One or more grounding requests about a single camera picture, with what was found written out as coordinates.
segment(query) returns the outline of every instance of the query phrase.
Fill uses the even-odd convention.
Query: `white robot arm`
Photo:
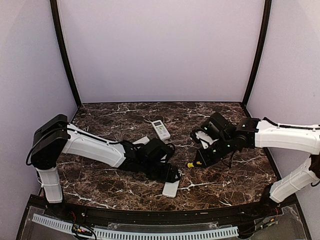
[[[144,172],[151,180],[174,183],[180,179],[178,168],[168,163],[174,151],[174,146],[157,138],[147,144],[106,140],[77,128],[59,114],[35,132],[26,164],[36,168],[48,202],[61,203],[63,193],[57,170],[61,153],[97,160],[124,171]]]
[[[223,160],[227,154],[243,148],[273,147],[311,154],[288,176],[267,186],[261,200],[264,198],[281,203],[308,184],[320,180],[319,125],[287,125],[267,118],[243,118],[235,126],[216,112],[190,136],[197,143],[202,143],[202,148],[198,149],[194,162],[188,163],[189,168],[207,168]]]

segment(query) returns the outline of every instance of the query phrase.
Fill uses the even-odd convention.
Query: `white cable organizer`
[[[57,220],[45,215],[33,214],[34,223],[46,226],[48,228],[66,233],[71,232],[72,223]],[[99,240],[217,240],[231,237],[237,237],[238,227],[226,227],[206,231],[180,232],[180,233],[144,233],[144,232],[125,232],[113,231],[95,227],[94,233]]]

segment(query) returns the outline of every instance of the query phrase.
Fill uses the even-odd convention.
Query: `vertical black pole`
[[[265,0],[265,2],[264,2],[264,10],[263,10],[263,17],[262,17],[258,45],[256,47],[254,61],[253,61],[249,81],[246,86],[245,94],[244,94],[244,97],[242,100],[242,104],[244,105],[244,107],[247,106],[252,89],[254,87],[254,83],[256,80],[262,52],[264,49],[266,35],[267,35],[267,29],[268,29],[268,23],[269,23],[269,17],[270,17],[270,11],[271,11],[271,2],[272,2],[272,0]]]
[[[70,88],[71,88],[71,91],[73,94],[73,98],[75,100],[77,107],[79,108],[82,105],[82,103],[81,103],[80,96],[79,96],[79,93],[77,90],[74,76],[71,71],[71,66],[70,66],[70,62],[69,62],[69,58],[68,58],[68,54],[67,54],[67,49],[66,49],[66,45],[65,45],[65,40],[64,40],[63,33],[62,33],[61,23],[60,23],[57,0],[50,0],[50,4],[51,4],[51,12],[52,12],[52,18],[53,18],[53,23],[54,23],[56,39],[59,44],[60,54],[62,57],[65,73],[66,73],[66,76],[69,81],[69,85],[70,85]]]

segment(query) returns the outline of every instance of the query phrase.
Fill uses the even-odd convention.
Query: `marble surface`
[[[233,157],[229,169],[221,162],[203,168],[186,168],[200,146],[189,134],[214,112],[237,124],[245,114],[238,103],[149,102],[89,103],[76,114],[73,124],[89,133],[114,141],[134,142],[157,135],[151,121],[162,120],[176,147],[170,163],[182,177],[176,198],[162,196],[164,183],[143,173],[109,167],[98,161],[61,154],[57,161],[65,200],[85,206],[136,211],[183,211],[236,206],[256,202],[264,186],[276,176],[262,149],[244,149]]]

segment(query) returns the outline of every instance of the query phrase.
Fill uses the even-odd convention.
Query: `white remote control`
[[[170,133],[168,132],[167,128],[163,124],[161,120],[151,122],[156,134],[160,138],[160,140],[167,140],[171,137]]]

